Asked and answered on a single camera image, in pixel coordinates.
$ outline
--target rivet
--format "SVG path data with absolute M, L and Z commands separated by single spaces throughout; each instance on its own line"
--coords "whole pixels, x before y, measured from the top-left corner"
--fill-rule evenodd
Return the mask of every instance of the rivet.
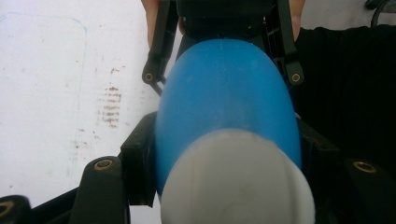
M 105 170 L 105 169 L 107 169 L 108 167 L 110 167 L 111 164 L 113 164 L 113 160 L 108 160 L 108 159 L 106 159 L 106 160 L 101 160 L 101 161 L 97 162 L 97 163 L 93 166 L 93 168 L 94 168 L 95 170 Z
M 12 201 L 0 203 L 0 217 L 8 214 L 12 210 L 12 207 L 14 207 L 14 202 Z
M 146 79 L 147 81 L 152 81 L 152 79 L 153 79 L 152 74 L 151 74 L 151 73 L 147 73 L 147 74 L 145 75 L 145 79 Z
M 291 80 L 293 80 L 293 82 L 298 82 L 300 81 L 301 76 L 299 74 L 294 74 L 293 76 L 291 76 Z
M 376 173 L 376 168 L 367 162 L 364 161 L 354 161 L 353 165 L 360 171 L 365 173 L 374 174 Z

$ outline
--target black fabric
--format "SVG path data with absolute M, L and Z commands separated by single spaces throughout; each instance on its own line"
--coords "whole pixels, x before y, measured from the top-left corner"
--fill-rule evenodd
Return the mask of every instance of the black fabric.
M 297 113 L 345 158 L 396 177 L 396 27 L 302 30 L 305 80 L 290 93 Z

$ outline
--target stain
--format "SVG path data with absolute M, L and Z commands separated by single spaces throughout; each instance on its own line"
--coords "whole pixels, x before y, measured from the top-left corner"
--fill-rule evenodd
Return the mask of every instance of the stain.
M 115 73 L 115 72 L 119 72 L 120 70 L 119 69 L 117 69 L 117 68 L 113 68 L 113 69 L 111 69 L 111 72 L 110 72 L 110 74 L 113 74 L 113 73 Z
M 119 89 L 117 89 L 117 88 L 115 88 L 115 87 L 110 87 L 109 89 L 106 89 L 106 90 L 109 90 L 109 91 L 118 91 Z
M 105 109 L 105 110 L 115 110 L 115 109 L 120 109 L 120 107 L 119 107 L 119 106 L 115 106 L 115 105 L 113 105 L 113 106 L 111 106 L 111 105 L 106 105 L 106 106 L 104 107 L 104 109 Z
M 98 100 L 102 102 L 103 107 L 97 112 L 97 125 L 102 121 L 110 128 L 117 128 L 120 116 L 120 101 L 122 95 L 117 87 L 109 87 L 105 89 L 105 93 Z
M 110 112 L 108 112 L 108 113 L 106 113 L 106 116 L 118 116 L 120 114 L 120 112 L 117 112 L 117 113 L 110 113 Z

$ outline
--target white surface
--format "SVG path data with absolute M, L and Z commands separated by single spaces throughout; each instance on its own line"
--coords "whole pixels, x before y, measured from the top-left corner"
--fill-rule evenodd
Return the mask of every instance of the white surface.
M 309 224 L 314 199 L 300 169 L 273 142 L 244 130 L 194 141 L 163 189 L 163 224 Z
M 373 13 L 361 0 L 306 3 L 307 28 L 369 25 Z M 158 106 L 141 81 L 146 31 L 138 0 L 0 2 L 0 197 L 37 206 L 76 187 L 89 161 L 118 154 Z M 132 222 L 161 223 L 158 203 L 133 207 Z

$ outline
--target white cap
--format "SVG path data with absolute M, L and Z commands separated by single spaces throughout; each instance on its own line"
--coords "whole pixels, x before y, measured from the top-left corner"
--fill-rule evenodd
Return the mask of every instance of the white cap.
M 243 130 L 191 144 L 168 176 L 161 210 L 163 224 L 315 223 L 300 169 L 274 143 Z

